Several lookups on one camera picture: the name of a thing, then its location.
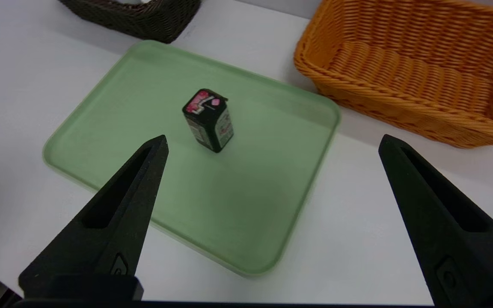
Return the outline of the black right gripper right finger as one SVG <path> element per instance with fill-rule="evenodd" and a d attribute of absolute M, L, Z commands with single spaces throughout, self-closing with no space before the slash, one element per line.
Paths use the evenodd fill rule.
<path fill-rule="evenodd" d="M 401 139 L 378 154 L 433 304 L 493 307 L 493 219 Z"/>

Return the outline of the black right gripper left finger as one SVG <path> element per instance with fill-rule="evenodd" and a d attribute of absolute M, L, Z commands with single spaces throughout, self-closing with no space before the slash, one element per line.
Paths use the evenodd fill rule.
<path fill-rule="evenodd" d="M 25 299 L 141 300 L 135 276 L 169 148 L 145 142 L 20 273 Z"/>

